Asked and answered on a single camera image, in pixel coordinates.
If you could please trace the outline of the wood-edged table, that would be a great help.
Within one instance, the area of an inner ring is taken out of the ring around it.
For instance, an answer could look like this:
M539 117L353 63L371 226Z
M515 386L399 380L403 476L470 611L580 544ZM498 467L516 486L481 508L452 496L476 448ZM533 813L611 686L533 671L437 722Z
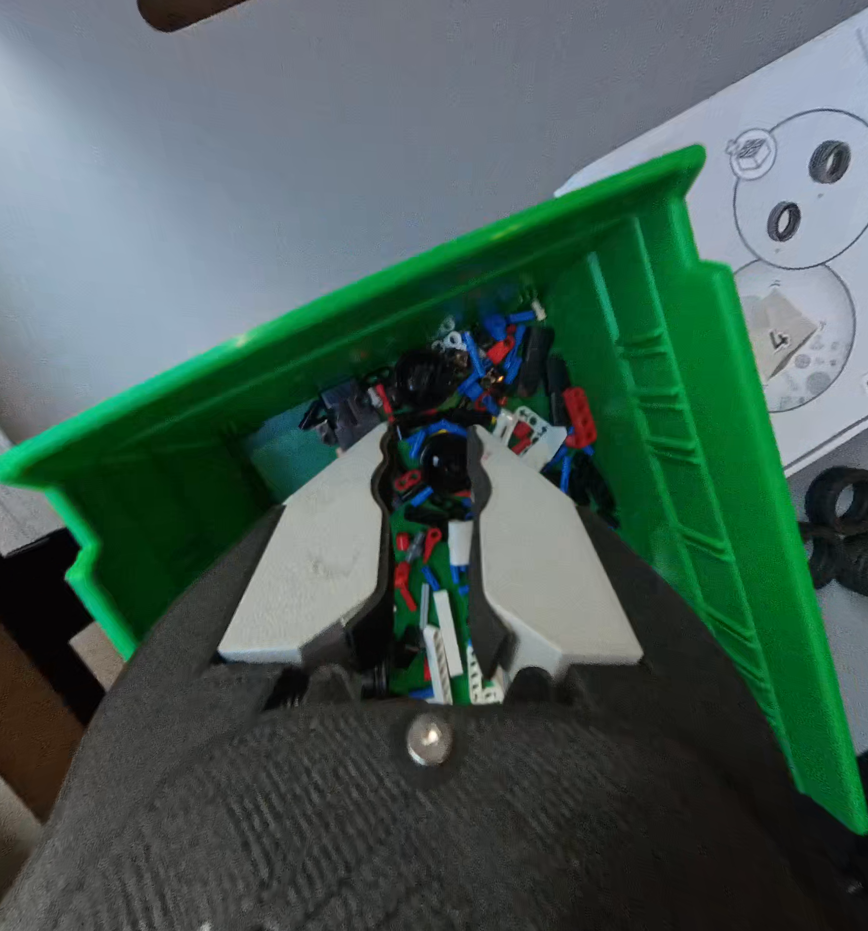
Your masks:
M125 665L66 580L78 554L42 494L0 484L0 776L41 823Z

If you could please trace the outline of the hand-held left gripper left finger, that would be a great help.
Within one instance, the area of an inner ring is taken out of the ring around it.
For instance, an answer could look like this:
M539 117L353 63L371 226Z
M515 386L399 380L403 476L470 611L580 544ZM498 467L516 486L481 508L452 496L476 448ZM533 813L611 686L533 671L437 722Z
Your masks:
M218 646L247 663L315 664L382 591L383 507L372 480L388 425L376 425L283 503Z

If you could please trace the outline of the green plastic bin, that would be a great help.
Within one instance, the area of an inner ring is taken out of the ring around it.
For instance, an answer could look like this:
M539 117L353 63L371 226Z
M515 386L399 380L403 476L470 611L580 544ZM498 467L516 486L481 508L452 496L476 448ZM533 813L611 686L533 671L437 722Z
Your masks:
M534 294L599 429L622 539L736 664L794 782L848 830L868 804L731 271L702 260L691 145L373 273L0 455L80 546L67 576L129 658L272 497L241 440L393 364L448 317Z

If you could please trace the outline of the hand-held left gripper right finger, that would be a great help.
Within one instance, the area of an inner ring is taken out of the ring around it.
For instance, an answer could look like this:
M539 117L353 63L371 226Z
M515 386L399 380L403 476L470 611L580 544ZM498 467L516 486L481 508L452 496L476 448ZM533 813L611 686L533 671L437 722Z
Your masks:
M468 629L483 674L634 666L643 648L579 509L481 426L472 491Z

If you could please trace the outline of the open building instruction booklet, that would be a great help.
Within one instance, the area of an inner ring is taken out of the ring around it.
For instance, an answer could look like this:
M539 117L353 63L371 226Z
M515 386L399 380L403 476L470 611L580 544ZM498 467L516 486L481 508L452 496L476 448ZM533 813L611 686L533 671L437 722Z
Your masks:
M698 144L700 254L734 271L785 474L868 428L868 8L580 169Z

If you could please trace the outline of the pile of brick pieces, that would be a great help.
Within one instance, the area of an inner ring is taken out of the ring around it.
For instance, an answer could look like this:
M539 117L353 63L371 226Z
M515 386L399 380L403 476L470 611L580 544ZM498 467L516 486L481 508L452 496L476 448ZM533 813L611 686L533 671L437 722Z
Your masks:
M324 390L298 424L341 454L378 425L394 429L395 473L384 481L394 554L395 635L363 694L440 704L455 684L465 703L501 703L502 670L483 675L473 649L466 553L473 492L466 433L491 430L578 506L619 526L614 495L594 463L598 437L585 390L553 351L554 330L537 297L458 329L440 324L428 347Z

